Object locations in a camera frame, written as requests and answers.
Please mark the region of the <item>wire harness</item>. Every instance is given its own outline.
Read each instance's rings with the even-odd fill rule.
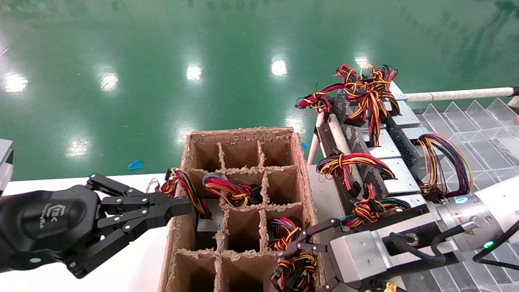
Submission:
[[[301,228],[287,217],[275,218],[269,223],[269,246],[275,251],[286,251],[289,243],[298,238]],[[312,289],[312,276],[317,272],[317,260],[307,251],[278,260],[271,276],[278,292],[308,292]]]
[[[355,202],[355,208],[352,211],[353,214],[345,216],[340,220],[342,225],[355,228],[364,223],[373,223],[394,211],[398,212],[411,208],[408,202],[398,198],[390,197],[380,201],[375,200],[375,192],[370,183],[365,185],[364,194],[364,200]]]
[[[202,184],[206,190],[219,196],[233,207],[242,208],[262,202],[260,187],[255,184],[232,183],[214,174],[205,175]]]
[[[160,182],[156,178],[152,179],[146,188],[146,193],[149,193],[149,189],[155,185],[156,192],[163,192],[167,197],[173,198],[175,196],[176,186],[179,184],[186,191],[196,212],[201,214],[205,219],[211,219],[213,215],[209,211],[207,204],[200,199],[189,175],[180,168],[169,168],[166,173],[165,182],[162,185],[160,185]]]
[[[416,144],[422,147],[425,155],[428,181],[420,185],[425,199],[441,203],[445,198],[466,195],[472,191],[474,179],[470,166],[463,154],[450,140],[436,133],[427,133],[421,135],[416,140]],[[457,190],[447,190],[442,165],[436,151],[443,153],[454,165],[458,177]]]
[[[394,173],[389,167],[382,162],[380,159],[375,158],[367,153],[334,153],[328,157],[323,158],[316,167],[316,171],[327,179],[336,177],[343,179],[346,186],[346,190],[352,197],[357,197],[361,191],[361,187],[358,182],[353,179],[351,166],[365,165],[378,169],[388,179],[394,179]]]
[[[365,68],[369,68],[369,74],[364,75]],[[398,74],[398,70],[384,64],[378,68],[367,64],[360,70],[359,75],[348,64],[337,68],[333,78],[339,78],[343,82],[330,85],[324,89],[299,98],[295,105],[298,109],[313,108],[317,113],[330,113],[331,103],[325,97],[328,93],[339,90],[339,96],[345,101],[357,105],[357,110],[348,115],[345,124],[361,127],[369,118],[368,132],[373,147],[379,146],[380,123],[386,123],[389,112],[384,101],[391,104],[392,115],[400,115],[400,108],[393,94],[389,90],[391,81]]]

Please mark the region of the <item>black connector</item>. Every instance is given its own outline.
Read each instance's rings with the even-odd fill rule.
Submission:
[[[384,116],[383,114],[379,115],[379,121],[381,124],[387,124],[388,123],[388,118],[386,116]]]
[[[353,186],[352,186],[351,190],[348,191],[348,194],[351,197],[356,198],[359,196],[360,191],[362,191],[362,187],[360,186],[358,181],[355,181],[355,182],[353,182]]]
[[[362,127],[366,122],[356,120],[354,118],[346,118],[343,124],[350,125],[353,127]]]
[[[263,198],[261,197],[261,187],[257,184],[253,184],[251,187],[251,197],[249,198],[249,202],[251,205],[258,205],[263,202]]]
[[[382,212],[381,207],[374,200],[369,200],[367,202],[367,204],[370,206],[370,211],[372,213],[381,213]]]
[[[371,75],[363,75],[362,76],[362,81],[364,82],[373,82],[375,81],[375,77],[371,76]]]
[[[166,176],[164,177],[164,180],[168,181],[170,176],[171,176],[171,168],[168,168],[168,171],[166,172]]]
[[[296,287],[300,282],[301,278],[303,278],[303,273],[305,272],[305,267],[302,265],[298,265],[294,272],[290,275],[288,281],[285,283],[285,286],[281,290],[282,292],[291,292],[294,287]]]
[[[278,266],[278,268],[274,271],[274,275],[276,278],[280,278],[283,274],[284,268],[282,266]]]

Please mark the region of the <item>ventilation grille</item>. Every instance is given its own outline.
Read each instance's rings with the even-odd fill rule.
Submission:
[[[401,136],[397,136],[393,139],[393,142],[397,146],[398,151],[400,151],[400,155],[402,156],[402,159],[404,160],[405,165],[408,168],[412,168],[414,166],[414,163],[413,163],[414,156],[411,153],[411,151],[409,151],[406,143],[404,141],[402,141],[402,139],[403,138]]]
[[[380,184],[378,183],[378,180],[375,174],[373,173],[372,169],[368,170],[366,177],[364,178],[364,183],[371,183],[371,185],[375,189],[376,200],[382,200],[383,198],[385,198],[382,188],[380,187]]]

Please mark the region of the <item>white pipe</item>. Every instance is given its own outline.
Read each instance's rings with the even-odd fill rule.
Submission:
[[[514,89],[512,87],[501,87],[457,91],[423,92],[416,94],[406,94],[406,96],[407,102],[419,102],[455,99],[474,99],[483,97],[505,97],[512,96],[513,94]]]
[[[328,125],[330,126],[330,131],[332,132],[333,140],[337,145],[337,149],[339,149],[339,151],[343,152],[344,154],[350,154],[351,151],[348,147],[348,143],[346,142],[346,137],[344,137],[339,120],[337,120],[337,117],[334,114],[331,114],[328,118]],[[359,171],[355,165],[352,165],[351,174],[360,185],[363,185],[362,178],[360,177]]]
[[[324,121],[324,112],[317,115],[316,128],[319,128]],[[319,139],[316,134],[313,135],[312,144],[310,145],[310,152],[308,153],[308,165],[313,165],[317,156],[317,147],[319,146]]]
[[[313,165],[317,156],[317,147],[319,146],[319,138],[316,134],[312,137],[312,144],[310,144],[310,153],[308,153],[307,165]]]

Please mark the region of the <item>black wire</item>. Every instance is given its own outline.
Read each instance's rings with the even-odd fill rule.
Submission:
[[[462,233],[464,231],[465,230],[460,225],[457,225],[456,227],[446,230],[446,231],[438,234],[437,236],[435,236],[431,241],[431,250],[434,253],[434,256],[421,252],[417,248],[409,245],[406,240],[407,235],[396,234],[394,232],[391,232],[391,233],[389,233],[389,239],[400,250],[411,253],[411,254],[419,257],[420,259],[424,260],[425,262],[428,262],[435,266],[442,266],[446,263],[447,260],[445,259],[445,255],[443,255],[438,250],[438,244],[440,243],[440,241],[446,239],[447,237],[456,235],[458,233]]]
[[[494,243],[491,246],[481,250],[477,255],[475,255],[472,258],[472,260],[477,263],[484,263],[484,264],[489,264],[491,266],[498,266],[498,267],[509,268],[512,270],[519,271],[519,266],[517,266],[515,264],[483,259],[483,257],[487,256],[492,251],[494,251],[496,248],[501,246],[505,241],[507,241],[510,237],[512,237],[512,235],[514,235],[517,231],[519,231],[519,221],[517,221],[514,225],[512,225],[512,227],[510,227],[510,229],[508,229],[505,233],[503,233],[503,235],[498,236],[496,239],[494,239]]]

